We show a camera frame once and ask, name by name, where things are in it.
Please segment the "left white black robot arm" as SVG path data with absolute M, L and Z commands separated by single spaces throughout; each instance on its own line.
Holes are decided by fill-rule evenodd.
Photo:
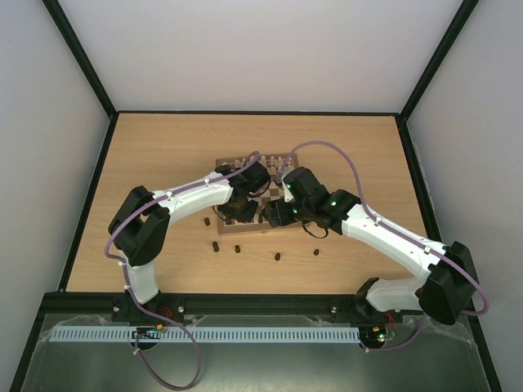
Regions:
M 105 255 L 123 268 L 124 289 L 144 305 L 159 294 L 154 260 L 163 249 L 171 225 L 208 207 L 222 207 L 237 221 L 253 219 L 258 203 L 254 194 L 270 183 L 257 161 L 239 169 L 216 167 L 201 179 L 154 192 L 138 186 L 129 193 L 110 223 Z

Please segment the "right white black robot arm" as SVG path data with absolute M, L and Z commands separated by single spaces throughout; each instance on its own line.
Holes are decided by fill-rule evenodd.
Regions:
M 280 185 L 284 196 L 262 210 L 271 226 L 313 222 L 327 232 L 369 245 L 413 275 L 369 279 L 356 300 L 362 318 L 372 320 L 388 310 L 421 310 L 439 323 L 452 325 L 464 314 L 478 286 L 470 270 L 472 254 L 465 245 L 458 241 L 445 245 L 416 235 L 346 190 L 328 192 L 305 167 L 285 173 Z

